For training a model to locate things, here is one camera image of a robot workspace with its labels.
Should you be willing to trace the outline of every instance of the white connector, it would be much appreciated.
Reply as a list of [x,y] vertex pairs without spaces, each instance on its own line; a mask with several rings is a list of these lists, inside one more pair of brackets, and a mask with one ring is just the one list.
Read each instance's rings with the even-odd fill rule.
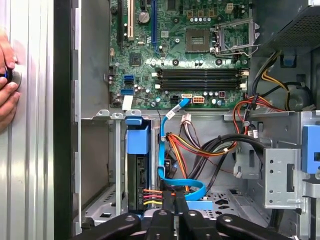
[[180,121],[180,125],[182,125],[183,123],[186,123],[186,124],[190,124],[191,123],[191,114],[190,113],[182,115],[181,121]]

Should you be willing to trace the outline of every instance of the cpu socket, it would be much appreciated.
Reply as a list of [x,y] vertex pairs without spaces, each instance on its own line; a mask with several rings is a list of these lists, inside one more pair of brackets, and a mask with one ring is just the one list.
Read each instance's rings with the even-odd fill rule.
[[206,29],[187,29],[185,33],[185,52],[210,52],[210,31]]

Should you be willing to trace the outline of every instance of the metal frame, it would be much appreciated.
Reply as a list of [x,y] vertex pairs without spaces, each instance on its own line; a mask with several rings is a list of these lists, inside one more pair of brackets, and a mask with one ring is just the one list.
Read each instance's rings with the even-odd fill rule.
[[54,1],[0,0],[22,81],[0,134],[0,239],[54,239]]

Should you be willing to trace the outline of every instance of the motherboard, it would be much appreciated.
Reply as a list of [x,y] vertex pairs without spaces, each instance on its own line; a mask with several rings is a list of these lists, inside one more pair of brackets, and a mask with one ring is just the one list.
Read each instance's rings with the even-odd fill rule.
[[231,109],[249,75],[249,0],[111,0],[110,106]]

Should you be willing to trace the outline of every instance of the motherboard connector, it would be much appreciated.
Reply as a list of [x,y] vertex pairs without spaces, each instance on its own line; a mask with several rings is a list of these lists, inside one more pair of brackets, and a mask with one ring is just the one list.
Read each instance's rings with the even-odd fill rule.
[[129,41],[135,40],[134,26],[135,26],[135,0],[128,1],[128,26],[127,37]]

